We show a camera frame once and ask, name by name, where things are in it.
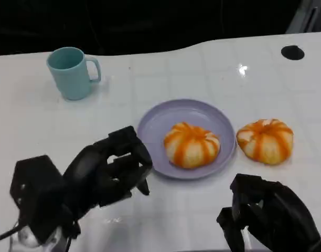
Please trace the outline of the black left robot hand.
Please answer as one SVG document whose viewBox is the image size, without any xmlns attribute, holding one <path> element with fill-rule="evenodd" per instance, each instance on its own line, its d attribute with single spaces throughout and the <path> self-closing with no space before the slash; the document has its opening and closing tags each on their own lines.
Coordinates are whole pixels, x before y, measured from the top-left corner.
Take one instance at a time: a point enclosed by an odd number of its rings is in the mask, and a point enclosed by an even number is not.
<svg viewBox="0 0 321 252">
<path fill-rule="evenodd" d="M 138 189 L 148 196 L 151 156 L 132 126 L 109 133 L 86 146 L 63 174 L 67 183 L 65 205 L 75 219 L 90 209 L 108 206 L 132 196 Z"/>
</svg>

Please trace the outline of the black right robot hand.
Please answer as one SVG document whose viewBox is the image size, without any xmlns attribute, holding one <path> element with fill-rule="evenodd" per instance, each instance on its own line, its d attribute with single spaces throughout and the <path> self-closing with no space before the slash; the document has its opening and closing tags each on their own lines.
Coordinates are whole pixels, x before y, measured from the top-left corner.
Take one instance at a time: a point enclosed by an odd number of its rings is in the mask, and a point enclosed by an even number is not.
<svg viewBox="0 0 321 252">
<path fill-rule="evenodd" d="M 232 205 L 222 208 L 217 223 L 231 251 L 245 250 L 245 228 L 270 251 L 311 251 L 320 244 L 311 213 L 289 187 L 237 174 L 230 189 Z"/>
</svg>

